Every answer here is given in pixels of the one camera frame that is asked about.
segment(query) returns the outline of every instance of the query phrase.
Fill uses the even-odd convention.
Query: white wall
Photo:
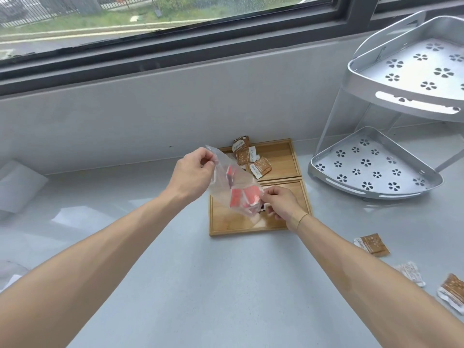
[[[3,99],[0,163],[49,174],[180,156],[241,134],[315,138],[365,37]],[[352,130],[365,107],[345,94],[329,134]],[[392,115],[374,108],[369,124],[384,127]]]

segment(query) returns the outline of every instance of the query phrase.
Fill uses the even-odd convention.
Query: black window frame
[[[320,0],[10,58],[0,98],[379,30],[421,9],[427,19],[464,14],[464,0],[423,3]]]

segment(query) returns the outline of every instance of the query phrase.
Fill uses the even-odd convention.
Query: curb
[[[150,30],[150,29],[167,29],[167,28],[174,28],[175,26],[180,27],[183,25],[190,25],[190,24],[199,23],[199,22],[213,21],[215,19],[217,18],[189,19],[185,21],[153,22],[153,23],[143,23],[143,24],[113,25],[110,27],[51,30],[51,31],[40,31],[36,33],[0,34],[0,42],[5,43],[8,41],[42,39],[42,38],[53,38],[53,37],[63,38],[66,36],[78,37],[78,36],[101,34],[101,33],[117,34],[119,31],[121,33],[137,32],[138,30],[142,32],[144,30]]]

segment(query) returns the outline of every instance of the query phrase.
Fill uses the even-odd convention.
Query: hand
[[[188,153],[177,161],[166,192],[180,196],[187,204],[202,195],[214,173],[214,154],[204,147]]]
[[[277,220],[284,219],[289,229],[292,216],[304,212],[300,204],[298,204],[295,195],[287,188],[279,186],[269,187],[264,190],[261,200],[270,204],[266,212],[268,214],[275,214],[275,219]]]

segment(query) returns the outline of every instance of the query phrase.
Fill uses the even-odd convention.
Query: wooden tray
[[[263,187],[273,185],[289,188],[297,197],[298,203],[308,214],[312,215],[311,204],[306,193],[305,183],[301,178],[290,178],[260,183]],[[285,221],[277,221],[274,216],[260,212],[252,218],[233,212],[216,200],[209,197],[209,235],[262,232],[272,230],[286,230]]]
[[[291,139],[265,141],[252,144],[252,146],[256,146],[256,153],[260,157],[267,158],[272,166],[272,171],[259,179],[259,182],[301,177],[300,166]],[[230,153],[232,147],[223,147],[220,150]]]

